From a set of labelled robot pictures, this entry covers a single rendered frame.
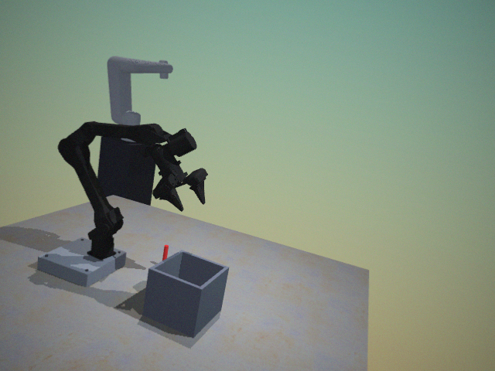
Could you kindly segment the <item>red peg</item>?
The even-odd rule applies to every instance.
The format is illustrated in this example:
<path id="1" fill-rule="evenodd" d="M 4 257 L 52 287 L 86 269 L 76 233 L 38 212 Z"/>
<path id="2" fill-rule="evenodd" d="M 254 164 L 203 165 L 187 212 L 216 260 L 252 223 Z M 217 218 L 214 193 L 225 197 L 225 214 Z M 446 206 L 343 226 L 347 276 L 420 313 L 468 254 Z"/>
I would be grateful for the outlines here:
<path id="1" fill-rule="evenodd" d="M 162 260 L 165 260 L 167 258 L 168 249 L 169 249 L 169 245 L 165 245 Z"/>

